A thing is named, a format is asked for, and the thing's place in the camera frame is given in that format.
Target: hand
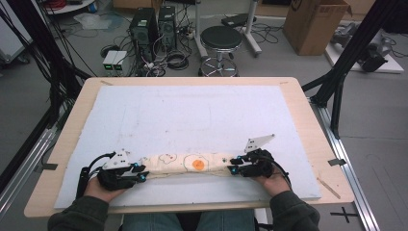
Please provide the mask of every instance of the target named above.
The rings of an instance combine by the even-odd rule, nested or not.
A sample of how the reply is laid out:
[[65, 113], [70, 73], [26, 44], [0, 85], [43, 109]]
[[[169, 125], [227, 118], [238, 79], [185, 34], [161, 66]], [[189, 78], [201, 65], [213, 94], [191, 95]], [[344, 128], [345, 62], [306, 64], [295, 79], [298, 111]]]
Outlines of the hand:
[[272, 197], [278, 195], [279, 193], [290, 191], [291, 188], [288, 185], [288, 182], [283, 177], [280, 171], [276, 171], [269, 177], [257, 176], [253, 177], [255, 181], [260, 183]]
[[126, 190], [108, 191], [101, 186], [97, 177], [93, 177], [89, 180], [84, 195], [93, 196], [109, 203], [125, 191]]

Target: white board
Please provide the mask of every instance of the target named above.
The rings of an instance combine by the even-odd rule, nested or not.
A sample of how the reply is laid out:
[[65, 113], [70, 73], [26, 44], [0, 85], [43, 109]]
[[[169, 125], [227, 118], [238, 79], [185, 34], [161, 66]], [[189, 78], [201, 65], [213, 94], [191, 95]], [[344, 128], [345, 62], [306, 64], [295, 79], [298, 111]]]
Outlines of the white board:
[[[340, 55], [342, 55], [343, 50], [344, 49], [342, 48], [341, 45], [333, 44], [329, 42], [329, 44], [326, 47], [325, 54], [332, 66], [340, 58]], [[404, 72], [404, 69], [390, 55], [386, 55], [384, 59], [387, 60], [388, 62], [382, 64], [374, 72], [379, 72], [379, 73], [402, 73]], [[363, 68], [357, 63], [354, 64], [351, 70], [364, 71]]]
[[[69, 160], [55, 207], [71, 204], [81, 168], [99, 155], [124, 149], [130, 152], [131, 162], [166, 153], [226, 152], [238, 156], [244, 155], [248, 138], [270, 134], [275, 137], [263, 148], [290, 173], [294, 192], [304, 199], [320, 198], [316, 177], [279, 87], [102, 87]], [[251, 179], [189, 173], [137, 184], [111, 205], [268, 199]]]

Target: concrete floor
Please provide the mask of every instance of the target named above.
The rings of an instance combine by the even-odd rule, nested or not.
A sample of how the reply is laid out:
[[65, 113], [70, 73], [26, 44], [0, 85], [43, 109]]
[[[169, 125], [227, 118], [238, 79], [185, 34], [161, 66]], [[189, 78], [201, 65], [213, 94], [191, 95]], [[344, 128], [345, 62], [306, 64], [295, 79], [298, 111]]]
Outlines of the concrete floor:
[[[104, 76], [102, 47], [114, 39], [125, 36], [129, 22], [114, 18], [116, 28], [107, 31], [83, 31], [80, 26], [70, 25], [72, 15], [59, 18], [62, 26], [72, 29], [74, 35], [68, 40], [98, 76]], [[203, 27], [220, 24], [221, 16], [203, 19]], [[284, 19], [259, 18], [258, 23], [281, 26]], [[254, 58], [245, 43], [235, 52], [234, 62], [241, 76], [293, 76], [301, 85], [325, 74], [331, 68], [324, 55], [297, 56], [282, 34], [272, 33], [277, 43], [262, 42], [263, 53]], [[408, 38], [390, 35], [395, 41], [394, 49], [407, 51]], [[166, 76], [197, 76], [199, 54], [193, 41], [190, 65], [183, 71], [169, 70]], [[408, 69], [407, 58], [395, 58]], [[74, 55], [79, 68], [88, 68]], [[0, 145], [2, 161], [0, 170], [6, 167], [13, 155], [29, 136], [34, 126], [49, 106], [49, 85], [40, 75], [34, 62], [11, 64], [0, 70]], [[375, 218], [382, 230], [408, 230], [408, 73], [364, 73], [350, 71], [344, 83], [344, 98], [340, 117], [340, 136], [345, 150], [369, 201]], [[306, 92], [314, 95], [316, 90]], [[45, 230], [46, 218], [25, 218], [23, 210], [31, 191], [39, 178], [33, 172], [29, 181], [18, 194], [13, 205], [0, 221], [0, 230]], [[353, 204], [317, 206], [321, 214], [321, 230], [363, 230], [359, 218], [350, 217], [349, 222], [341, 216], [342, 207], [355, 214]], [[106, 230], [116, 230], [120, 216], [110, 216]]]

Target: green sleeve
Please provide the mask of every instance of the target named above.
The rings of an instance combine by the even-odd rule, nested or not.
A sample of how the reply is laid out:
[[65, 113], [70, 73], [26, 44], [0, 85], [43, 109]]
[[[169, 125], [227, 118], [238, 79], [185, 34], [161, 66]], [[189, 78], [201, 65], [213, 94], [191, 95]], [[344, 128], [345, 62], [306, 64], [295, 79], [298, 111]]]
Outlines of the green sleeve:
[[103, 231], [109, 204], [101, 199], [83, 196], [48, 220], [49, 231]]
[[282, 192], [270, 200], [273, 231], [319, 230], [319, 212], [292, 191]]

